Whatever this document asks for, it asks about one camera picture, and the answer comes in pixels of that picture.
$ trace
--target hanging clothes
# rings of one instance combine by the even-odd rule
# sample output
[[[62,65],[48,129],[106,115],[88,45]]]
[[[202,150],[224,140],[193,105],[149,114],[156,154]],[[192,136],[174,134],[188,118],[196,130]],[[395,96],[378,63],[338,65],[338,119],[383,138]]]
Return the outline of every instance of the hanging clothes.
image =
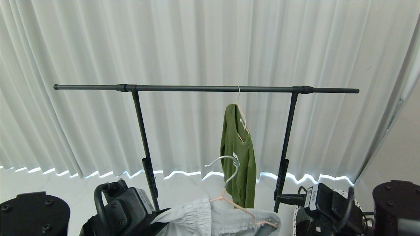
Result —
[[[278,226],[256,226],[252,217],[239,209],[218,209],[209,197],[197,199],[192,203],[167,210],[158,215],[155,222],[170,222],[156,236],[278,236],[280,217],[275,212],[249,209],[255,220],[273,222]]]
[[[238,174],[226,186],[226,191],[232,196],[233,202],[244,208],[254,208],[255,181],[257,167],[255,164],[254,147],[251,135],[243,125],[241,112],[236,104],[226,107],[223,121],[220,156],[233,156],[239,163]],[[232,176],[236,167],[233,161],[222,159],[225,181]]]

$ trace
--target screw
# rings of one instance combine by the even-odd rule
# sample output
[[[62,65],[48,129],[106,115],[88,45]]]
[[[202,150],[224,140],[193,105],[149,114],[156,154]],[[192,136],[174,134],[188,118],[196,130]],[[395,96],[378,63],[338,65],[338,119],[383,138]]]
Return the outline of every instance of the screw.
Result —
[[[42,231],[45,233],[45,232],[48,232],[48,231],[50,231],[51,230],[51,226],[50,225],[45,225],[43,228],[42,228]]]
[[[49,200],[45,201],[45,204],[46,204],[47,206],[51,206],[53,203],[54,203],[54,201],[53,201],[53,200],[51,200],[51,199],[49,199]]]
[[[3,212],[8,212],[11,209],[12,209],[12,207],[9,206],[9,205],[4,205],[4,206],[1,207],[1,211],[3,211]]]

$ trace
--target pleated curtain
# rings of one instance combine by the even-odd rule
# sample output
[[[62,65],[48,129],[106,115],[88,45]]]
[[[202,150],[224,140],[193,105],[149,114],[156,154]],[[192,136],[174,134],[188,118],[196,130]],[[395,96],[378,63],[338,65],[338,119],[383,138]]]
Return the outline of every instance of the pleated curtain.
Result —
[[[143,169],[131,94],[54,84],[300,86],[287,158],[297,178],[355,180],[391,120],[419,1],[0,1],[0,163],[88,176]],[[154,170],[204,168],[238,103],[257,171],[276,174],[290,94],[140,92]]]

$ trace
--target beige wall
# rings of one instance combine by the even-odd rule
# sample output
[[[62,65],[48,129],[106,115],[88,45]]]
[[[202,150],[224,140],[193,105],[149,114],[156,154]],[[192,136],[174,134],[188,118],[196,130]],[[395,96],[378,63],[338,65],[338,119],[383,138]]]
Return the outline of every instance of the beige wall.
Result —
[[[420,82],[356,182],[356,199],[364,211],[373,210],[372,190],[391,179],[420,185]]]

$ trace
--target marble tile floor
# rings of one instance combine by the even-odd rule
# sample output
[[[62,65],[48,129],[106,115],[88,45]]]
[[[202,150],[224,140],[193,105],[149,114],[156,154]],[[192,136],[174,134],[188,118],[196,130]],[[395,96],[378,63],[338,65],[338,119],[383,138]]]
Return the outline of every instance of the marble tile floor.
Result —
[[[200,175],[186,176],[174,174],[172,177],[163,179],[163,174],[155,174],[158,188],[158,201],[161,209],[176,207],[178,205],[191,202],[196,198],[209,196],[215,198],[220,196],[223,188],[223,177],[212,175],[201,180]],[[134,186],[144,189],[151,200],[148,185],[144,173],[129,178],[121,176],[129,187]],[[71,209],[68,235],[79,235],[82,225],[91,216],[96,214],[93,202],[93,191],[99,184],[117,181],[117,178],[110,175],[99,178],[98,175],[90,178],[71,178],[68,174],[58,176],[55,172],[43,174],[41,171],[28,173],[28,171],[18,171],[14,169],[0,169],[0,202],[15,198],[16,195],[26,192],[46,191],[48,195],[54,195],[67,202]],[[347,190],[349,183],[346,180],[333,181],[320,178],[320,182],[327,184],[331,188]],[[309,179],[300,181],[296,184],[292,178],[286,178],[283,193],[295,194],[299,186],[309,187],[313,182]],[[272,211],[274,207],[273,192],[276,181],[269,176],[261,176],[255,190],[255,209]],[[226,202],[219,201],[217,207],[232,208]],[[281,219],[281,235],[291,234],[293,220],[293,206],[280,204],[278,214]]]

